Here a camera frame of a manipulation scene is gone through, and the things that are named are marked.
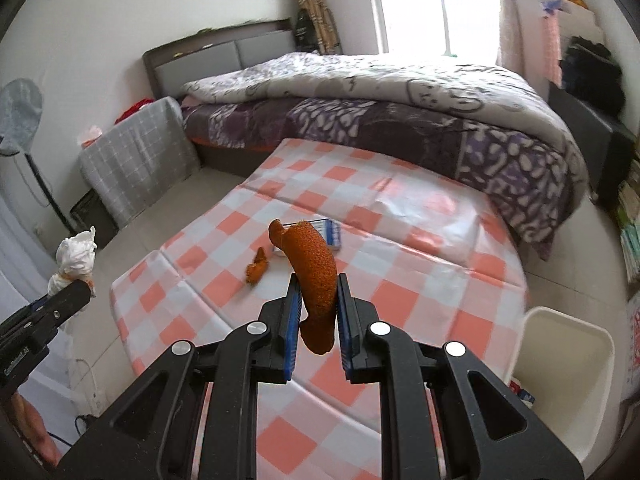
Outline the left hand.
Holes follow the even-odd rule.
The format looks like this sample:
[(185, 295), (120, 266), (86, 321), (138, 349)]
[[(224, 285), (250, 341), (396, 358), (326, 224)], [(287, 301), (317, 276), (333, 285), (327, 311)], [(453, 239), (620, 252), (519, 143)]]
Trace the left hand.
[(29, 444), (46, 464), (55, 468), (62, 458), (43, 419), (36, 408), (18, 392), (14, 393), (8, 409), (9, 419), (21, 431)]

